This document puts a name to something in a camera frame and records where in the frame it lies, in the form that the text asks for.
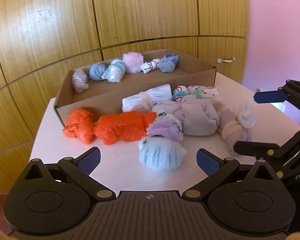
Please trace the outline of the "pink fluffy sock ball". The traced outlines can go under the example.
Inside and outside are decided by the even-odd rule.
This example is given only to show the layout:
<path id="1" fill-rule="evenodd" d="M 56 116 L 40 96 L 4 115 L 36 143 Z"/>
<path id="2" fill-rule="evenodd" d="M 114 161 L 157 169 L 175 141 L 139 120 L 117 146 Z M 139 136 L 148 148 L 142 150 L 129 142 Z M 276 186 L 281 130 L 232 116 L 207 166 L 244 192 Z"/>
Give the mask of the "pink fluffy sock ball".
<path id="1" fill-rule="evenodd" d="M 122 60 L 126 65 L 126 73 L 135 74 L 141 72 L 140 66 L 143 64 L 143 55 L 138 52 L 128 52 L 122 55 Z"/>

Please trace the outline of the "white mint patterned sock roll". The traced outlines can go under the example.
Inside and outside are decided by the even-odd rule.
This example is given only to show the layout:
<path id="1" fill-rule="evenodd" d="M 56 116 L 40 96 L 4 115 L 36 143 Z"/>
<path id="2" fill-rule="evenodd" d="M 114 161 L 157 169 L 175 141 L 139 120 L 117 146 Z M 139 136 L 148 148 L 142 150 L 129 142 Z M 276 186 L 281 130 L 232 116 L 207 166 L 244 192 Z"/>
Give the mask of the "white mint patterned sock roll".
<path id="1" fill-rule="evenodd" d="M 195 95 L 198 99 L 209 99 L 219 96 L 219 91 L 215 87 L 191 85 L 187 87 L 188 93 Z"/>

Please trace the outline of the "white teal patterned sock roll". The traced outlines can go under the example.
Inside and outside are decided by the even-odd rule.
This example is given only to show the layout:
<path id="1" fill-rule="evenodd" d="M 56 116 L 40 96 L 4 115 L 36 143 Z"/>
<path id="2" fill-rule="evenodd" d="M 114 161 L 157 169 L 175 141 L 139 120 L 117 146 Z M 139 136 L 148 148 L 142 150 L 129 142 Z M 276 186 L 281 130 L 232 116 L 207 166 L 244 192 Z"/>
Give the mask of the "white teal patterned sock roll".
<path id="1" fill-rule="evenodd" d="M 189 94 L 186 86 L 177 86 L 173 92 L 173 100 L 178 101 L 181 100 L 183 97 L 187 96 Z"/>

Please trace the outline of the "white frilly sock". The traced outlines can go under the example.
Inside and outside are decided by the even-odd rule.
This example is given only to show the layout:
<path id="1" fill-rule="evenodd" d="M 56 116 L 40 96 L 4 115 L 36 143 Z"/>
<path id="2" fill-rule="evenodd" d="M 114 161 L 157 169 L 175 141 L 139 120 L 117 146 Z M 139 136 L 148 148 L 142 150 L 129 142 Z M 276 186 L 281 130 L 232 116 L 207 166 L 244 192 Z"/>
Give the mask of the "white frilly sock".
<path id="1" fill-rule="evenodd" d="M 256 113 L 254 108 L 247 102 L 242 103 L 237 109 L 237 121 L 247 129 L 252 128 L 256 122 Z"/>

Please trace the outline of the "orange sock bundle left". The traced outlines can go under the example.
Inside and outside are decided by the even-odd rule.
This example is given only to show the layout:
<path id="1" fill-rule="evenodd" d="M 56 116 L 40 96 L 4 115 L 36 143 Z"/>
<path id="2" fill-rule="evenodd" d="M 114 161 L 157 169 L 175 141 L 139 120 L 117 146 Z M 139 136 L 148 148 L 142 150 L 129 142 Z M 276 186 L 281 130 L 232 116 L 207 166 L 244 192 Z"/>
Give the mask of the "orange sock bundle left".
<path id="1" fill-rule="evenodd" d="M 95 140 L 94 127 L 93 115 L 86 109 L 79 108 L 68 115 L 63 134 L 90 145 Z"/>

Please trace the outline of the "orange sock bundle large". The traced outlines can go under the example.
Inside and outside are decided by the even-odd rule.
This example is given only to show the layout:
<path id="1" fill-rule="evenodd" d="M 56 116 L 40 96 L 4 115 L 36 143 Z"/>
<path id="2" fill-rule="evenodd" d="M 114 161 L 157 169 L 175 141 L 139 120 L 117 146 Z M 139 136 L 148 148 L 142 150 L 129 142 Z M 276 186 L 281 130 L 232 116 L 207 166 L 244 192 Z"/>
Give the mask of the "orange sock bundle large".
<path id="1" fill-rule="evenodd" d="M 97 121 L 94 134 L 105 145 L 112 145 L 121 140 L 137 141 L 147 135 L 147 128 L 156 117 L 155 112 L 141 114 L 137 111 L 104 115 Z"/>

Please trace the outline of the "white sock roll turquoise band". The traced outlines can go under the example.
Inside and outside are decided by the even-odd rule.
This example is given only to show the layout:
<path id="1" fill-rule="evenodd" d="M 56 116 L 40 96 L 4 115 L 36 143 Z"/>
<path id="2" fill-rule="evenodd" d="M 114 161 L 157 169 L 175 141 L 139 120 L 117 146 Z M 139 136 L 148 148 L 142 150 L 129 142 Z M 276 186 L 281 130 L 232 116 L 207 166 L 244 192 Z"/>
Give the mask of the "white sock roll turquoise band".
<path id="1" fill-rule="evenodd" d="M 108 68 L 102 75 L 103 80 L 107 80 L 111 83 L 119 83 L 124 77 L 126 72 L 126 65 L 121 59 L 114 59 L 111 61 Z"/>

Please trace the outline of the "white patterned small sock roll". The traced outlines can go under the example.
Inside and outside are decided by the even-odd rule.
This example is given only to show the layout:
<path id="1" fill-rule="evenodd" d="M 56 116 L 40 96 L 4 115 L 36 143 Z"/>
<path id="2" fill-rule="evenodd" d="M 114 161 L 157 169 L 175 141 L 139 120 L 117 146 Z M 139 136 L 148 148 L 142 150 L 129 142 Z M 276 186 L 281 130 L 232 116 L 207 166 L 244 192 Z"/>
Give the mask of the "white patterned small sock roll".
<path id="1" fill-rule="evenodd" d="M 151 61 L 145 61 L 141 66 L 140 69 L 144 74 L 149 73 L 152 70 L 158 68 L 160 59 L 153 59 Z"/>

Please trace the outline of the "white teal fluffy sock ball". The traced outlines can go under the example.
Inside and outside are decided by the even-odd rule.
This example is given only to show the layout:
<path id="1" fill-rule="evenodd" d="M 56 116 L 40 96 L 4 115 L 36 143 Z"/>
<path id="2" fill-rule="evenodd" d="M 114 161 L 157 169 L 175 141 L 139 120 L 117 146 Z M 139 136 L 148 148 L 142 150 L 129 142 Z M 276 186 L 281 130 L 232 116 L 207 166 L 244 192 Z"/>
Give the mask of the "white teal fluffy sock ball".
<path id="1" fill-rule="evenodd" d="M 163 137 L 144 137 L 138 147 L 139 162 L 153 171 L 174 170 L 186 155 L 178 141 Z"/>

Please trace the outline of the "purple fluffy sock roll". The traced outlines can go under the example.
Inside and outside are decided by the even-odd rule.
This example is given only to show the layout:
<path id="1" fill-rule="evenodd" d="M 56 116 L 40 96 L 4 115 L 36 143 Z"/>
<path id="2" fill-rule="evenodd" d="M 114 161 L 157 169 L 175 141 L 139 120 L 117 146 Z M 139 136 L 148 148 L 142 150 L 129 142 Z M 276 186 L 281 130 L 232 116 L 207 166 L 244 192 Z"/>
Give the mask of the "purple fluffy sock roll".
<path id="1" fill-rule="evenodd" d="M 147 128 L 149 137 L 162 137 L 173 141 L 183 140 L 183 126 L 174 115 L 161 112 Z"/>

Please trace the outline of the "pale lilac sock roll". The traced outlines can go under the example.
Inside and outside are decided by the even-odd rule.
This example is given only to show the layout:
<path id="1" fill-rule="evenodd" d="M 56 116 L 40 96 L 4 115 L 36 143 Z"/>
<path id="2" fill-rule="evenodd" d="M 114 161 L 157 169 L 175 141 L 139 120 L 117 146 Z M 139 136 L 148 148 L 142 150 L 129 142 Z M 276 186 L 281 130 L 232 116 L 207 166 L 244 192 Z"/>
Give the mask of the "pale lilac sock roll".
<path id="1" fill-rule="evenodd" d="M 81 94 L 89 88 L 88 76 L 82 69 L 77 69 L 72 75 L 72 86 L 76 93 Z"/>

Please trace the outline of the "grey beige sock bundle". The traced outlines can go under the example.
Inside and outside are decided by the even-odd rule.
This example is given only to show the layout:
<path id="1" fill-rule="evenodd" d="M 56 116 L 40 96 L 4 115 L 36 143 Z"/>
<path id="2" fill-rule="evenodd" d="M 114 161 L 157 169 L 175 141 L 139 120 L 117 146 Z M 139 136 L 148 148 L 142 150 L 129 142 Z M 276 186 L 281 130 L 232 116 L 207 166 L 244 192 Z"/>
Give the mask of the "grey beige sock bundle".
<path id="1" fill-rule="evenodd" d="M 194 95 L 187 95 L 178 102 L 168 100 L 156 104 L 152 111 L 173 115 L 181 122 L 185 135 L 212 135 L 219 126 L 219 116 L 210 100 Z"/>

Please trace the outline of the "beige tied sock roll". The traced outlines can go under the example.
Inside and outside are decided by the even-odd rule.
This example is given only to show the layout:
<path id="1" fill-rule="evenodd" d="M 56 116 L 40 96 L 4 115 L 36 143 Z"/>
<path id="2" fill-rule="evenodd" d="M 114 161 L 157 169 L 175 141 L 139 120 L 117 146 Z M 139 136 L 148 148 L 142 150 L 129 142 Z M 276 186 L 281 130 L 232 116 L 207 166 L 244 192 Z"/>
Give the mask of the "beige tied sock roll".
<path id="1" fill-rule="evenodd" d="M 237 155 L 234 150 L 236 142 L 250 141 L 252 139 L 252 130 L 243 127 L 229 108 L 222 110 L 219 115 L 219 131 L 226 148 L 232 155 Z"/>

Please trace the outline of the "blue-grey sock roll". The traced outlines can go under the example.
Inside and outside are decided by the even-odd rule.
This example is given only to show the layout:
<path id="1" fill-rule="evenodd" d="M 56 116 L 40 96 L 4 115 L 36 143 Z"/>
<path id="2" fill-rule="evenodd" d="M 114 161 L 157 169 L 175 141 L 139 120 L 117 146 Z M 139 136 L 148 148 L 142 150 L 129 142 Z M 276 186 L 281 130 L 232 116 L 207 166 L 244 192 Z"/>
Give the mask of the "blue-grey sock roll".
<path id="1" fill-rule="evenodd" d="M 101 81 L 103 80 L 102 76 L 106 69 L 107 66 L 103 63 L 93 64 L 89 69 L 89 76 L 94 81 Z"/>

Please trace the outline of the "grey blue cartoon sock roll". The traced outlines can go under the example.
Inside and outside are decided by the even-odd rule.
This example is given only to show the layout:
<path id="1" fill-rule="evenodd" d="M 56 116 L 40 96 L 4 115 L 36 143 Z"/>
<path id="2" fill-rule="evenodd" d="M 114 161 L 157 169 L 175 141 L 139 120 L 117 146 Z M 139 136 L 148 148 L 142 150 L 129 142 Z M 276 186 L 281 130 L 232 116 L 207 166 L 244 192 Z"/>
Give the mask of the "grey blue cartoon sock roll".
<path id="1" fill-rule="evenodd" d="M 179 61 L 178 55 L 167 54 L 159 60 L 158 68 L 163 73 L 171 73 L 175 70 Z"/>

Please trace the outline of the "cardboard tray box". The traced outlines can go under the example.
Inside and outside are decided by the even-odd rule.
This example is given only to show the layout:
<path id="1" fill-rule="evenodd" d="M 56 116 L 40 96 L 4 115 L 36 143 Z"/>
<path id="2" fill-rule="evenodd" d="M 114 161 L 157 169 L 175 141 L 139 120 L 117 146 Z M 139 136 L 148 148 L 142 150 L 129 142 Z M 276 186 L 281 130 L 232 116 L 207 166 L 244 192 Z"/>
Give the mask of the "cardboard tray box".
<path id="1" fill-rule="evenodd" d="M 175 70 L 162 73 L 156 69 L 147 74 L 126 74 L 119 83 L 90 81 L 89 88 L 77 94 L 72 87 L 72 71 L 69 71 L 57 94 L 54 110 L 62 125 L 68 115 L 76 109 L 84 108 L 93 114 L 93 120 L 106 114 L 122 112 L 122 99 L 139 92 L 169 84 L 172 89 L 178 85 L 202 85 L 213 87 L 216 79 L 216 67 L 195 56 L 174 49 L 146 51 L 146 60 L 162 58 L 167 54 L 179 56 Z"/>

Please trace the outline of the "white striped folded sock bundle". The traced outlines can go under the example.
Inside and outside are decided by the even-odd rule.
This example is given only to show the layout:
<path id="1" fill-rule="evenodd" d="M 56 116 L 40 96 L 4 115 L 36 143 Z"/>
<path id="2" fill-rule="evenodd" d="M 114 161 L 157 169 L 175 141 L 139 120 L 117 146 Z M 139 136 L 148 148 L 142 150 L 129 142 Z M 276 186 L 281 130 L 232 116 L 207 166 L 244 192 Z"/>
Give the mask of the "white striped folded sock bundle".
<path id="1" fill-rule="evenodd" d="M 137 111 L 139 113 L 147 113 L 151 112 L 155 105 L 171 99 L 171 87 L 169 84 L 165 84 L 123 98 L 122 111 Z"/>

